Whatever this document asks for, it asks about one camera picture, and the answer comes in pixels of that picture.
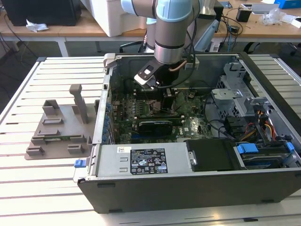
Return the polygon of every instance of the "yellow cable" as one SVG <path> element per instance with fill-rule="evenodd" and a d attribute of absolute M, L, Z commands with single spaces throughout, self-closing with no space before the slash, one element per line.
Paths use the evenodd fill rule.
<path fill-rule="evenodd" d="M 264 124 L 264 125 L 267 126 L 269 128 L 269 130 L 271 131 L 271 139 L 273 139 L 273 132 L 272 132 L 271 126 L 268 124 Z"/>

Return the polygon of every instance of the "dark floor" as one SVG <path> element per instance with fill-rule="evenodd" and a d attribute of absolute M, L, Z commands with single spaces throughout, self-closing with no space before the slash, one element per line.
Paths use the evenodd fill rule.
<path fill-rule="evenodd" d="M 68 42 L 67 47 L 71 57 L 87 57 L 87 56 L 103 56 L 105 53 L 119 52 L 119 46 L 127 42 L 108 42 L 100 43 L 102 52 L 97 53 L 94 42 Z M 247 43 L 237 43 L 234 48 L 235 52 L 242 51 Z M 61 52 L 56 42 L 29 42 L 29 48 L 39 57 L 60 57 Z M 138 47 L 129 47 L 125 52 L 135 53 Z M 297 52 L 294 56 L 290 56 L 293 51 L 292 47 L 286 43 L 263 43 L 259 45 L 254 54 L 277 54 L 283 59 L 293 70 L 301 74 L 301 53 Z M 15 55 L 11 55 L 0 65 L 0 112 L 9 102 L 10 97 L 18 89 L 22 80 L 26 77 L 36 61 L 36 58 L 24 46 L 20 46 L 20 51 Z"/>

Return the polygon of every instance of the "power supply label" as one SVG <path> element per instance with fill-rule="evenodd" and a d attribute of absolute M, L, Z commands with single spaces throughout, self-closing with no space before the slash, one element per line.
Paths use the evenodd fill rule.
<path fill-rule="evenodd" d="M 164 148 L 131 150 L 131 174 L 168 173 Z"/>

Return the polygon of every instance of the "white table leg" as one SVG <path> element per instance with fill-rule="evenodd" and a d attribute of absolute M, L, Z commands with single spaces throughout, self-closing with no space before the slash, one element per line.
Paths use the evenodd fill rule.
<path fill-rule="evenodd" d="M 14 52 L 19 52 L 19 47 L 17 46 L 17 43 L 15 41 L 11 41 L 10 46 Z"/>
<path fill-rule="evenodd" d="M 95 41 L 95 45 L 96 45 L 96 50 L 98 53 L 100 53 L 102 50 L 100 49 L 100 42 L 99 41 Z"/>
<path fill-rule="evenodd" d="M 59 40 L 57 40 L 57 43 L 58 43 L 58 46 L 60 48 L 62 57 L 68 57 L 69 54 L 68 54 L 68 50 L 67 50 L 67 47 L 66 47 L 66 41 L 64 39 L 59 39 Z"/>

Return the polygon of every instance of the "blue drive bracket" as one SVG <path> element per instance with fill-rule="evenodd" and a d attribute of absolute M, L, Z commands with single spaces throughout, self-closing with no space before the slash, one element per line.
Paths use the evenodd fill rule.
<path fill-rule="evenodd" d="M 287 146 L 288 150 L 290 150 L 290 153 L 294 152 L 295 147 L 293 146 L 293 144 L 291 142 L 287 142 L 286 146 Z"/>
<path fill-rule="evenodd" d="M 240 144 L 239 146 L 237 146 L 238 152 L 240 154 L 244 154 L 244 153 L 258 153 L 259 150 L 256 147 L 255 144 Z"/>
<path fill-rule="evenodd" d="M 85 168 L 86 167 L 86 160 L 77 159 L 74 163 L 74 168 Z"/>

